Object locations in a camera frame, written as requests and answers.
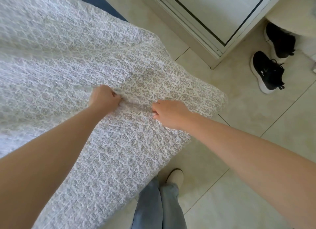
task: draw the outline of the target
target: light blue jeans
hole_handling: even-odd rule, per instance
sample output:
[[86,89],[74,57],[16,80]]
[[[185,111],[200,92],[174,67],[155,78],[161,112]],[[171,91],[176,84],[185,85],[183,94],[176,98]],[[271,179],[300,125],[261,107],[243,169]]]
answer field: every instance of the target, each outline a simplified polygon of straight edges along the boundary
[[131,229],[187,229],[174,183],[159,188],[157,177],[140,192]]

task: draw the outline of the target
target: hand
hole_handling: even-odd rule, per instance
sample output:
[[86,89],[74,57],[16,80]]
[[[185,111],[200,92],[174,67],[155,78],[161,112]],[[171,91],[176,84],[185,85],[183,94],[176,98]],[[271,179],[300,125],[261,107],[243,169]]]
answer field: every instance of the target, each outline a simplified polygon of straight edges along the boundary
[[109,86],[101,85],[93,89],[89,107],[96,108],[107,115],[116,110],[121,100],[121,96],[113,92]]
[[157,113],[153,116],[154,119],[165,127],[178,130],[183,130],[185,119],[192,113],[181,101],[158,100],[151,107]]

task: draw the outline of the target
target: sneaker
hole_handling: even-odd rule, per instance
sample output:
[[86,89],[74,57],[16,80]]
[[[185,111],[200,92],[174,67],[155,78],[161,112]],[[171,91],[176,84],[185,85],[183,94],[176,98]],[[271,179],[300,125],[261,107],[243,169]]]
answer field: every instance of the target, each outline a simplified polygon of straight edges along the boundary
[[271,46],[271,58],[277,63],[284,63],[288,56],[294,55],[295,37],[284,31],[273,23],[265,27],[264,38]]
[[284,89],[284,82],[282,82],[284,68],[274,59],[270,60],[262,51],[253,55],[250,67],[258,79],[259,88],[263,93],[272,93],[277,88]]
[[168,176],[166,183],[174,183],[178,186],[178,189],[180,189],[183,183],[183,179],[183,172],[180,169],[174,169]]

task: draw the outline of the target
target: white patterned bedspread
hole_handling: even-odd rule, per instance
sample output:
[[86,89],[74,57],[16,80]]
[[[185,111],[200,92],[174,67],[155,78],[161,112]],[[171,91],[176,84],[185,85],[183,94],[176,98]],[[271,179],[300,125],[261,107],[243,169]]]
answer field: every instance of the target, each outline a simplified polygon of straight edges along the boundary
[[0,0],[0,157],[85,108],[100,84],[125,101],[97,125],[34,228],[98,228],[181,150],[189,135],[153,120],[153,101],[183,100],[211,117],[226,97],[155,34],[90,4]]

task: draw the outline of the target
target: black sneaker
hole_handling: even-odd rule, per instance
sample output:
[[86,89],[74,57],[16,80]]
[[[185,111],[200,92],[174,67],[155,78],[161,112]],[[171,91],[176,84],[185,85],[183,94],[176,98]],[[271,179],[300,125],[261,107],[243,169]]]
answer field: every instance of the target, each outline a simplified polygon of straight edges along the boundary
[[282,82],[284,68],[274,59],[270,60],[262,51],[253,55],[250,67],[258,79],[259,88],[263,93],[272,93],[277,88],[284,89],[284,82]]
[[273,23],[265,27],[264,38],[271,46],[271,58],[278,63],[284,63],[288,56],[294,55],[295,37],[284,31]]

